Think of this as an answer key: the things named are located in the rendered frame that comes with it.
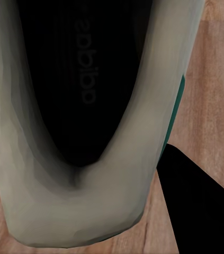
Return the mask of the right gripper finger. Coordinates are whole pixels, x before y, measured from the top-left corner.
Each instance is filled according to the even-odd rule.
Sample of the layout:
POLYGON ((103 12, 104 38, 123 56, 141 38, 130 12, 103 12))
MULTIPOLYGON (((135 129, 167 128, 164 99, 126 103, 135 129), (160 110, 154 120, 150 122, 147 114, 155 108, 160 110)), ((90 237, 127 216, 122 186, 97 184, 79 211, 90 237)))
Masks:
POLYGON ((224 254, 224 188, 170 144, 156 169, 180 254, 224 254))

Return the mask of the gym shoe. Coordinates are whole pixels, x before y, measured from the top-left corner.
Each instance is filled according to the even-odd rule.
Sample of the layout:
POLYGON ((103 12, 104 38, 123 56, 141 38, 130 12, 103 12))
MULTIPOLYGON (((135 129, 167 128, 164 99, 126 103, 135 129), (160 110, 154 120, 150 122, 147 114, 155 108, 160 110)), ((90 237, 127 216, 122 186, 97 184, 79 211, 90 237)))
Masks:
POLYGON ((0 0, 0 198, 36 248, 140 222, 205 0, 0 0))

